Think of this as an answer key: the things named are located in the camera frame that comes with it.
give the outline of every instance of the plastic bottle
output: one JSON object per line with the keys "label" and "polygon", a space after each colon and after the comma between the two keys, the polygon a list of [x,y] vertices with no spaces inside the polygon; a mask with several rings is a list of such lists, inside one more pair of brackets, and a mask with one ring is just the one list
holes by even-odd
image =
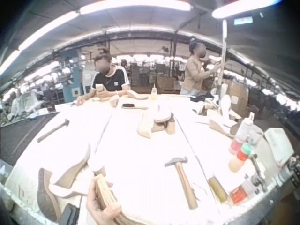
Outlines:
{"label": "plastic bottle", "polygon": [[245,143],[247,136],[250,132],[250,129],[253,125],[253,120],[251,118],[245,118],[239,129],[238,132],[236,133],[234,139],[232,140],[230,147],[229,147],[229,152],[233,155],[237,154],[243,143]]}
{"label": "plastic bottle", "polygon": [[156,89],[155,84],[154,84],[152,91],[151,91],[151,99],[156,100],[157,97],[158,97],[158,90]]}
{"label": "plastic bottle", "polygon": [[244,165],[245,161],[247,160],[248,156],[252,151],[252,147],[249,143],[244,143],[240,149],[240,151],[230,160],[228,166],[229,169],[237,173],[241,167]]}

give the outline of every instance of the bottle cap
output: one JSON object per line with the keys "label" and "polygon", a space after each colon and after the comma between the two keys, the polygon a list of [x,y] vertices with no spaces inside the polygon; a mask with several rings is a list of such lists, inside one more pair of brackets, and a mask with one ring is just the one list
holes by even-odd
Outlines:
{"label": "bottle cap", "polygon": [[253,120],[249,119],[249,118],[245,118],[243,120],[244,123],[246,123],[248,126],[252,126],[253,125]]}
{"label": "bottle cap", "polygon": [[244,143],[241,151],[245,154],[245,155],[250,155],[251,151],[252,151],[252,147],[249,143]]}

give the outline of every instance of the brush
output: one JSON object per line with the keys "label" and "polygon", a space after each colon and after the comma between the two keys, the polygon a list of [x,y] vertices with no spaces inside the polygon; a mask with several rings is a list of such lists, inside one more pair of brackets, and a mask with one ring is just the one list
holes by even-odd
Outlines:
{"label": "brush", "polygon": [[143,109],[143,110],[147,110],[147,107],[136,107],[134,104],[132,103],[125,103],[122,105],[123,109]]}

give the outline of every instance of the hand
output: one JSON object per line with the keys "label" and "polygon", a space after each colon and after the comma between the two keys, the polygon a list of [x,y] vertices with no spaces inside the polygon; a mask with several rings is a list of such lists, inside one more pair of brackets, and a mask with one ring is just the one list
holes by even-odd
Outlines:
{"label": "hand", "polygon": [[78,96],[78,97],[77,97],[77,106],[83,105],[84,102],[85,102],[85,99],[84,99],[83,96]]}
{"label": "hand", "polygon": [[103,90],[103,91],[97,91],[97,97],[98,98],[107,98],[111,97],[111,93],[109,91]]}
{"label": "hand", "polygon": [[103,211],[100,209],[99,193],[96,188],[98,177],[94,177],[89,188],[86,208],[97,223],[97,225],[115,225],[113,219],[122,211],[119,203],[106,207]]}

